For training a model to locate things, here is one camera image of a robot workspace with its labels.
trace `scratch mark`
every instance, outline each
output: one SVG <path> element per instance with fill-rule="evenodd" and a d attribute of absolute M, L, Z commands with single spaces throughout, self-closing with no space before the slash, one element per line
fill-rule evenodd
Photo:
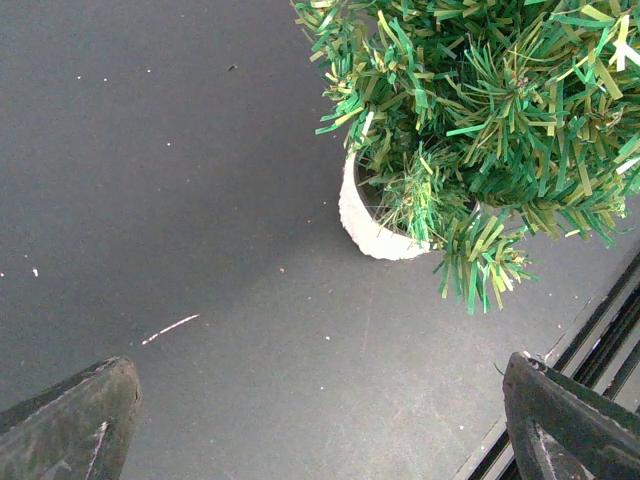
<path fill-rule="evenodd" d="M 607 299 L 608 295 L 605 295 L 602 299 L 602 301 L 604 302 Z M 567 330 L 567 332 L 563 333 L 560 338 L 556 341 L 556 343 L 553 345 L 553 347 L 551 347 L 551 350 L 549 350 L 549 352 L 544 356 L 544 363 L 547 363 L 549 360 L 549 357 L 552 357 L 552 359 L 555 361 L 556 357 L 559 357 L 557 350 L 559 348 L 559 346 L 565 341 L 565 337 L 567 336 L 567 333 L 571 331 L 571 328 L 573 326 L 575 326 L 576 322 L 578 321 L 579 318 L 582 317 L 582 315 L 584 314 L 584 312 L 586 311 L 587 307 L 591 304 L 591 302 L 593 301 L 594 297 L 589 297 L 587 299 L 586 302 L 584 302 L 584 304 L 582 305 L 582 309 L 580 310 L 580 312 L 578 312 L 578 315 L 575 316 L 575 318 L 573 319 L 573 321 L 571 322 L 571 325 L 569 326 L 569 329 Z"/>
<path fill-rule="evenodd" d="M 93 451 L 93 458 L 91 459 L 89 470 L 87 470 L 87 475 L 84 477 L 84 480 L 87 480 L 89 478 L 89 475 L 91 475 L 91 472 L 93 471 L 93 464 L 95 463 L 96 458 L 98 458 L 98 453 L 100 453 L 100 447 L 102 447 L 102 440 L 104 440 L 104 434 L 107 431 L 107 426 L 107 422 L 102 422 L 102 424 L 100 425 L 100 430 L 98 432 L 98 445 L 96 445 L 96 449 Z"/>
<path fill-rule="evenodd" d="M 362 351 L 360 352 L 360 358 L 364 358 L 365 351 L 367 350 L 367 338 L 369 337 L 370 326 L 371 326 L 371 315 L 367 314 L 367 324 L 364 327 L 364 340 L 362 341 Z"/>
<path fill-rule="evenodd" d="M 149 342 L 152 342 L 153 340 L 155 340 L 156 338 L 158 338 L 160 335 L 167 333 L 169 330 L 173 330 L 176 327 L 179 327 L 180 325 L 182 325 L 183 323 L 187 323 L 189 320 L 193 320 L 194 318 L 198 318 L 200 316 L 199 313 L 196 313 L 195 315 L 191 315 L 190 317 L 187 318 L 183 318 L 182 320 L 180 320 L 179 322 L 174 323 L 173 325 L 169 325 L 167 328 L 160 330 L 158 333 L 151 335 L 149 338 L 147 338 L 146 340 L 144 340 L 142 342 L 142 345 L 146 345 Z"/>
<path fill-rule="evenodd" d="M 331 444 L 333 443 L 333 439 L 336 436 L 336 433 L 338 430 L 340 430 L 340 432 L 342 433 L 342 437 L 346 437 L 347 434 L 344 430 L 344 425 L 349 421 L 349 419 L 352 417 L 352 415 L 355 413 L 355 411 L 360 408 L 362 402 L 356 402 L 350 409 L 349 411 L 343 415 L 343 417 L 339 420 L 336 420 L 333 425 L 331 426 L 331 430 L 329 431 L 329 434 L 327 435 L 327 439 L 324 442 L 324 448 L 322 449 L 322 465 L 326 468 L 327 467 L 327 453 L 329 450 L 329 447 L 331 446 Z"/>
<path fill-rule="evenodd" d="M 47 470 L 45 474 L 40 477 L 40 480 L 55 480 L 58 476 L 58 470 L 60 470 L 61 468 L 64 468 L 69 472 L 73 471 L 67 462 L 65 462 L 64 460 L 60 460 L 53 467 Z"/>
<path fill-rule="evenodd" d="M 438 412 L 438 410 L 433 405 L 429 405 L 427 408 L 433 413 L 433 415 L 438 419 L 438 421 L 442 423 L 442 425 L 446 428 L 447 432 L 449 433 L 449 436 L 453 439 L 453 441 L 456 442 L 458 445 L 462 445 L 462 442 L 458 438 L 458 433 L 451 428 L 451 426 L 449 425 L 449 422 L 447 422 L 447 420 L 440 414 L 440 412 Z"/>
<path fill-rule="evenodd" d="M 369 338 L 369 327 L 371 326 L 371 306 L 373 305 L 373 294 L 376 287 L 376 280 L 378 278 L 378 269 L 373 272 L 373 279 L 371 280 L 371 294 L 369 295 L 369 304 L 367 305 L 367 323 L 364 327 L 364 338 L 362 340 L 362 349 L 360 351 L 360 358 L 364 358 L 364 354 L 367 351 L 367 340 Z"/>

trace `white pot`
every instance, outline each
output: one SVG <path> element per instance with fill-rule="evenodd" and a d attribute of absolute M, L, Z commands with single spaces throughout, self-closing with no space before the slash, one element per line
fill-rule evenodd
<path fill-rule="evenodd" d="M 340 221 L 365 255 L 381 260 L 408 260 L 429 251 L 427 242 L 416 243 L 406 235 L 380 226 L 365 206 L 356 184 L 356 154 L 347 156 L 340 190 Z"/>

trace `gray floor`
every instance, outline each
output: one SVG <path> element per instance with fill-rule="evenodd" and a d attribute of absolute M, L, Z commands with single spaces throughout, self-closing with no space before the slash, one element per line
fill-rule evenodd
<path fill-rule="evenodd" d="M 285 0 L 0 18 L 0 409 L 130 356 L 123 479 L 450 478 L 502 413 L 494 362 L 546 353 L 640 248 L 535 238 L 542 283 L 470 317 L 438 254 L 342 231 L 343 132 L 313 133 L 330 105 Z"/>

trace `green tinsel branch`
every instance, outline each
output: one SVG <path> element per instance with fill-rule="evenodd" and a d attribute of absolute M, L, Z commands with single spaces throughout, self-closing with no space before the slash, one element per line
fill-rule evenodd
<path fill-rule="evenodd" d="M 640 189 L 634 2 L 295 8 L 336 103 L 317 133 L 350 125 L 345 146 L 381 192 L 379 221 L 445 252 L 443 295 L 452 278 L 470 310 L 476 297 L 486 310 L 487 282 L 501 306 L 507 279 L 527 278 L 527 257 L 513 249 L 524 230 L 501 230 L 508 212 L 532 234 L 588 239 L 595 231 L 613 244 L 613 217 Z M 472 200 L 503 214 L 472 217 Z"/>

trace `white speck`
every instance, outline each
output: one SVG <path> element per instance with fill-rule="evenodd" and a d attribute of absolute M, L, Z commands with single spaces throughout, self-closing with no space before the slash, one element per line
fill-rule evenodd
<path fill-rule="evenodd" d="M 151 335 L 149 338 L 147 338 L 146 340 L 144 340 L 142 342 L 142 345 L 146 345 L 147 343 L 155 340 L 156 338 L 158 338 L 160 335 L 162 335 L 163 333 L 167 333 L 169 330 L 173 330 L 174 328 L 176 328 L 177 326 L 182 325 L 183 323 L 187 323 L 189 320 L 193 320 L 194 318 L 198 318 L 200 316 L 199 313 L 196 313 L 195 315 L 191 315 L 190 317 L 187 318 L 183 318 L 182 320 L 180 320 L 179 322 L 174 323 L 173 325 L 169 325 L 167 328 L 160 330 L 158 333 Z"/>

